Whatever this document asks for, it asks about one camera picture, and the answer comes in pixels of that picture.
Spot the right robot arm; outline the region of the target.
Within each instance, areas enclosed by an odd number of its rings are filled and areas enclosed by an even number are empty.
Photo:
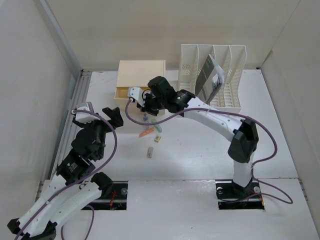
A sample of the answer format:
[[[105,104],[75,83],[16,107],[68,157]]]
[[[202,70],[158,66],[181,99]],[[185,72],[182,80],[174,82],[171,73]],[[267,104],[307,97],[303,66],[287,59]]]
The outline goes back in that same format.
[[[227,153],[234,161],[231,190],[237,197],[247,194],[253,179],[252,158],[259,141],[255,122],[233,113],[220,112],[187,90],[175,91],[162,76],[153,78],[147,86],[149,92],[139,87],[131,87],[128,91],[128,97],[137,102],[141,111],[156,116],[160,110],[168,110],[203,124],[230,142]]]

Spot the grey setup guide booklet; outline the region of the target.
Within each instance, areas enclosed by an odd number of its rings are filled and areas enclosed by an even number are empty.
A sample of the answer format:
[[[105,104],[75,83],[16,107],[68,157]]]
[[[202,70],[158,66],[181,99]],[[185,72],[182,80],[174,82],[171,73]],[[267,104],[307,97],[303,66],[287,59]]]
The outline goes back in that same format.
[[[218,94],[225,82],[224,70],[209,54],[195,82],[195,95],[207,105]]]

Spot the small clear spray bottle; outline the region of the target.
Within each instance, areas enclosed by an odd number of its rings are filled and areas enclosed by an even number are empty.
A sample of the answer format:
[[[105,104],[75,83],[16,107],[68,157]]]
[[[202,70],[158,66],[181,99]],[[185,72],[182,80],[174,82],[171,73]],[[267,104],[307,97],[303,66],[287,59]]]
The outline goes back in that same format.
[[[143,114],[143,122],[144,123],[148,123],[149,122],[149,118],[148,118],[148,115],[146,113]]]

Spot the green translucent case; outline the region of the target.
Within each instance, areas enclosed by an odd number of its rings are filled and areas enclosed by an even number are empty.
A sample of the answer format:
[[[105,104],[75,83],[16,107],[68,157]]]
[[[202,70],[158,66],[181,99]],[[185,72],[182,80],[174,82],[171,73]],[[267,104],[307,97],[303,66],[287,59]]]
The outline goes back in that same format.
[[[156,131],[158,133],[162,133],[163,129],[161,128],[161,126],[159,124],[156,124],[157,120],[156,119],[151,119],[151,123],[153,123],[153,127],[156,129]]]

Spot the cream drawer cabinet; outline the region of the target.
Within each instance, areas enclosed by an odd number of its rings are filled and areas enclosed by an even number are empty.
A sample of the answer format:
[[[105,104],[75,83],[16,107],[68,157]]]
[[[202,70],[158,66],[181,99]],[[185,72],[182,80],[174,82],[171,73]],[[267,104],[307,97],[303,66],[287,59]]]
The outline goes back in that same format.
[[[166,73],[165,60],[120,60],[114,100],[120,109],[128,102],[130,87],[148,89],[148,82],[155,77],[163,77]]]

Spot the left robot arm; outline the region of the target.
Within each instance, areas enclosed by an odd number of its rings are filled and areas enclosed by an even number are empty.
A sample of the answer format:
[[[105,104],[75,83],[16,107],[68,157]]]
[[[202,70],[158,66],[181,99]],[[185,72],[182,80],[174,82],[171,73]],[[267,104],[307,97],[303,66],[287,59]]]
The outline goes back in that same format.
[[[53,240],[77,212],[111,195],[113,181],[93,163],[104,157],[106,134],[114,133],[124,121],[118,107],[102,111],[108,120],[95,113],[90,102],[72,111],[72,122],[80,131],[39,199],[23,216],[7,224],[16,239]]]

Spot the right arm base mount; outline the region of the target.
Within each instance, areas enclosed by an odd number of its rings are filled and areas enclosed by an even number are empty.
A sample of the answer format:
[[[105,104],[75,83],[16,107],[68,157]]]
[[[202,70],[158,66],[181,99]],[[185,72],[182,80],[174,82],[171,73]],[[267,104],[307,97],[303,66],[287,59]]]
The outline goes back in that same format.
[[[260,184],[255,180],[241,187],[231,179],[220,179],[215,181],[215,187],[219,210],[265,209]]]

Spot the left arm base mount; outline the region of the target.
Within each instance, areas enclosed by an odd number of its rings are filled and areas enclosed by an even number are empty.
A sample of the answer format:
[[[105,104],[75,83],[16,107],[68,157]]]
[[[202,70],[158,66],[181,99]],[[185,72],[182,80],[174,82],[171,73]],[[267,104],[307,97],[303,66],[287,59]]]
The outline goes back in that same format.
[[[89,203],[96,211],[122,211],[127,209],[128,181],[115,181],[107,196]]]

